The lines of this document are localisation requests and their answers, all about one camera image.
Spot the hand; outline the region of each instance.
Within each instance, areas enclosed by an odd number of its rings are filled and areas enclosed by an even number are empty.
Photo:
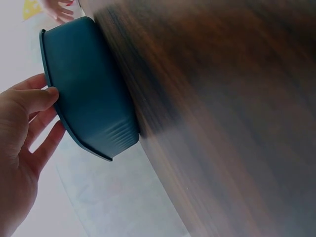
[[[59,93],[46,86],[43,74],[0,94],[0,236],[11,236],[23,222],[37,196],[40,172],[61,141],[60,121],[35,150],[30,146],[54,119]]]
[[[72,21],[74,18],[74,12],[70,11],[61,5],[62,3],[72,3],[73,0],[39,0],[39,4],[42,6],[44,12],[46,12],[51,18],[57,21],[59,24],[64,24],[67,21]]]

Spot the dark wood surface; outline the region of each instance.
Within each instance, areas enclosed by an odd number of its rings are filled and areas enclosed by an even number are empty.
[[[316,1],[80,2],[192,237],[316,235]]]

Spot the bowl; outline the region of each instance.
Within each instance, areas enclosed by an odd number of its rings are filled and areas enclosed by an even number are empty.
[[[39,36],[45,78],[76,143],[106,160],[137,143],[134,105],[98,25],[81,17]]]

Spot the finger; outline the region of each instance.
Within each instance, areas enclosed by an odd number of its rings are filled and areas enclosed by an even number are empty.
[[[59,2],[62,2],[62,3],[72,3],[73,0],[59,0]]]
[[[40,147],[33,153],[33,164],[38,171],[38,174],[43,170],[44,166],[48,162],[49,158],[53,155],[58,144],[65,134],[65,128],[63,127],[61,121],[58,121],[45,141],[40,145]]]
[[[29,79],[26,79],[23,82],[20,82],[11,89],[15,90],[30,90],[30,89],[42,89],[44,86],[46,86],[46,80],[45,80],[45,75],[38,74],[33,77],[30,77]]]
[[[46,90],[13,90],[10,99],[21,106],[27,115],[30,115],[37,111],[47,110],[58,97],[58,90],[55,87],[49,87]]]
[[[30,116],[29,116],[29,122],[32,121],[32,119],[34,119],[35,116],[38,115],[38,114],[39,114],[38,112],[31,113]]]
[[[72,21],[74,18],[72,16],[66,15],[65,13],[60,12],[58,18],[65,19],[67,21]]]
[[[56,22],[57,22],[59,25],[65,24],[65,21],[63,21],[63,20],[60,19],[60,18],[57,18],[57,19],[56,19]]]
[[[73,11],[71,11],[69,9],[66,9],[66,8],[63,8],[63,7],[60,9],[60,11],[63,12],[63,13],[69,14],[69,15],[73,15],[74,14]]]
[[[57,113],[54,107],[50,107],[46,111],[40,112],[29,124],[28,135],[25,139],[24,146],[30,148],[43,130],[53,121]]]

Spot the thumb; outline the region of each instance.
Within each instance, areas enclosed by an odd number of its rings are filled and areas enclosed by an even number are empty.
[[[16,90],[14,94],[15,102],[18,103],[28,115],[47,110],[59,97],[59,92],[56,87],[49,87],[46,90]]]

